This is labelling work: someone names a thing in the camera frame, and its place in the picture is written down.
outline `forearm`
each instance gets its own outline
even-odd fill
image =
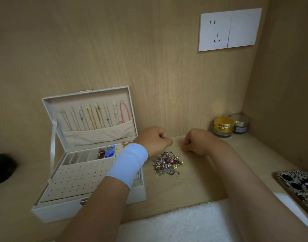
[[[244,163],[236,151],[216,141],[208,154],[221,175],[244,241],[308,238],[302,223]]]
[[[115,241],[128,193],[125,183],[105,177],[56,241]]]

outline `person's right arm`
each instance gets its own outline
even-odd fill
[[[244,241],[308,241],[308,227],[228,143],[203,129],[192,129],[184,139],[183,150],[211,158],[221,175]]]

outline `person's left hand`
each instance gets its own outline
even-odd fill
[[[173,141],[168,138],[164,128],[151,126],[136,137],[133,143],[143,146],[147,150],[148,156],[151,157],[163,152],[164,149],[172,145]]]

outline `pink cord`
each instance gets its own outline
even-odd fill
[[[126,106],[125,103],[123,103],[123,105],[125,106],[125,108],[126,108],[126,110],[127,110],[128,119],[130,120],[130,115],[129,115],[129,111],[128,111],[128,109],[127,109],[127,106]],[[119,108],[120,108],[121,121],[118,122],[118,125],[119,125],[120,123],[122,123],[122,124],[125,123],[124,116],[123,116],[123,111],[121,110],[121,104],[119,104]]]

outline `person's left arm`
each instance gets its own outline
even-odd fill
[[[127,145],[86,204],[62,232],[57,242],[116,241],[129,189],[148,156],[172,145],[164,128],[145,129]]]

